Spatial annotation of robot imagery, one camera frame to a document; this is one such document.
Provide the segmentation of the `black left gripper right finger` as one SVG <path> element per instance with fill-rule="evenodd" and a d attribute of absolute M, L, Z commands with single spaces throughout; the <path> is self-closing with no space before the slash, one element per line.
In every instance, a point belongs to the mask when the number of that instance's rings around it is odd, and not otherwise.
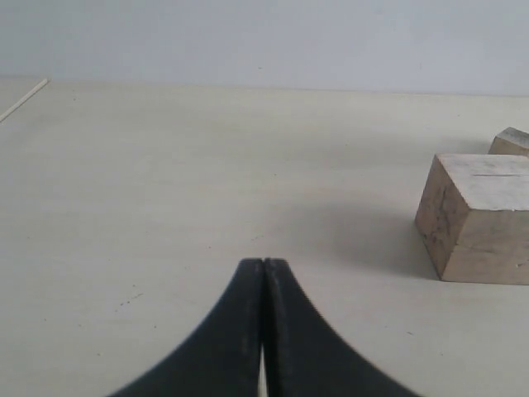
<path fill-rule="evenodd" d="M 348 345 L 305 295 L 287 261 L 264 261 L 269 396 L 414 396 Z"/>

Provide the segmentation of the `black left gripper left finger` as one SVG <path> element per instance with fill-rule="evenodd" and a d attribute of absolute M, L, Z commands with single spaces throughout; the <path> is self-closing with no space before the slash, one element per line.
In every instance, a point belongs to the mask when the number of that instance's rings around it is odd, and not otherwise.
<path fill-rule="evenodd" d="M 216 305 L 164 360 L 115 396 L 257 396 L 261 259 L 244 259 Z"/>

